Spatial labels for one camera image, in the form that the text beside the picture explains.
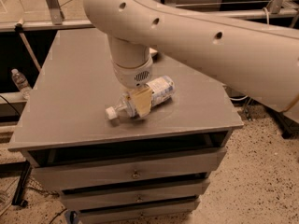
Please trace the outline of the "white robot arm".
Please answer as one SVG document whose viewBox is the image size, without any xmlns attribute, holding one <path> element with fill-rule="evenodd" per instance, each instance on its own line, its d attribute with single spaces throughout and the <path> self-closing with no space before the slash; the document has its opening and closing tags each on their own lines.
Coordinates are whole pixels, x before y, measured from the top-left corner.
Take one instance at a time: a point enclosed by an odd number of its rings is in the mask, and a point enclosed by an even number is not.
<svg viewBox="0 0 299 224">
<path fill-rule="evenodd" d="M 154 0 L 83 0 L 108 36 L 119 82 L 150 78 L 150 50 L 188 65 L 299 122 L 299 31 L 208 15 Z"/>
</svg>

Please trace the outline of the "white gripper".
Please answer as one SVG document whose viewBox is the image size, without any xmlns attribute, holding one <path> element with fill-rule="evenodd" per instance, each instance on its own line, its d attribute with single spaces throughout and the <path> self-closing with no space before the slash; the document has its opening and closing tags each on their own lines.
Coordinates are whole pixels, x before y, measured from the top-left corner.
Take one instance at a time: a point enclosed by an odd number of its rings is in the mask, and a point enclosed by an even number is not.
<svg viewBox="0 0 299 224">
<path fill-rule="evenodd" d="M 149 57 L 144 64 L 134 68 L 112 64 L 115 76 L 120 84 L 125 88 L 133 89 L 129 91 L 129 94 L 137 115 L 140 118 L 147 116 L 151 110 L 152 89 L 144 84 L 149 82 L 152 77 L 152 58 Z"/>
</svg>

